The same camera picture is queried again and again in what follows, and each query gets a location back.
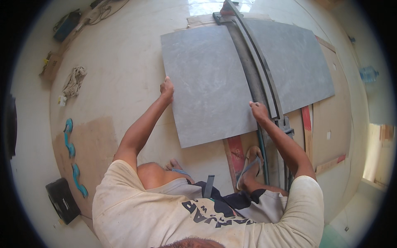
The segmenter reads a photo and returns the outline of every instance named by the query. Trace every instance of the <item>shorts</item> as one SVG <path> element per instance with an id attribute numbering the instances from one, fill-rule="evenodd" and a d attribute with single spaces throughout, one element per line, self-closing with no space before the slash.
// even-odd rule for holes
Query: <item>shorts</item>
<path id="1" fill-rule="evenodd" d="M 150 193 L 184 195 L 189 199 L 203 198 L 206 182 L 191 184 L 186 178 L 175 179 L 163 186 L 146 190 Z M 265 189 L 258 189 L 249 195 L 245 191 L 221 196 L 219 190 L 212 187 L 211 198 L 227 204 L 239 216 L 257 223 L 277 223 L 287 206 L 287 196 Z"/>

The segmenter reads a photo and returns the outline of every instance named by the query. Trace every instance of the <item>plastic bottle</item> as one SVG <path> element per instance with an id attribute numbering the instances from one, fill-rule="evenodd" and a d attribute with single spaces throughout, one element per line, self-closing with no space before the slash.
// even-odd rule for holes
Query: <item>plastic bottle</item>
<path id="1" fill-rule="evenodd" d="M 376 77 L 379 72 L 375 71 L 372 66 L 364 67 L 360 69 L 360 76 L 364 83 L 373 83 L 376 81 Z"/>

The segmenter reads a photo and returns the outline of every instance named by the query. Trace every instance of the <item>man's arm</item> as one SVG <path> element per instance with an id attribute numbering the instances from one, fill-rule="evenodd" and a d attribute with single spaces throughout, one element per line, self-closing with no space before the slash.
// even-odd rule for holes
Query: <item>man's arm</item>
<path id="1" fill-rule="evenodd" d="M 160 85 L 160 97 L 126 131 L 113 161 L 124 160 L 137 171 L 137 156 L 145 146 L 154 125 L 173 101 L 174 87 L 169 77 Z"/>
<path id="2" fill-rule="evenodd" d="M 317 180 L 305 151 L 269 119 L 265 105 L 258 102 L 250 102 L 249 105 L 256 121 L 269 134 L 294 178 L 306 175 Z"/>

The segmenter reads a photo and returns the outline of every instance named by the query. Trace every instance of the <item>gray tile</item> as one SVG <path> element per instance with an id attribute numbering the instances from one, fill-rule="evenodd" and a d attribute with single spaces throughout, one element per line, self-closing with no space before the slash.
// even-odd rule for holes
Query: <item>gray tile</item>
<path id="1" fill-rule="evenodd" d="M 314 33 L 273 21 L 247 19 L 269 65 L 283 113 L 335 94 L 330 71 Z"/>
<path id="2" fill-rule="evenodd" d="M 236 48 L 225 26 L 161 36 L 175 86 L 172 110 L 182 148 L 257 130 Z"/>

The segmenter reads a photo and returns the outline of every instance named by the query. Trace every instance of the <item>cardboard box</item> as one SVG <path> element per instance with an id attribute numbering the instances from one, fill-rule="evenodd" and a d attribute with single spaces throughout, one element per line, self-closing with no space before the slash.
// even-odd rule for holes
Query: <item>cardboard box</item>
<path id="1" fill-rule="evenodd" d="M 56 77 L 56 73 L 58 72 L 59 67 L 61 66 L 63 58 L 55 53 L 49 53 L 49 58 L 47 65 L 43 67 L 43 71 L 40 76 L 46 80 L 54 80 Z"/>

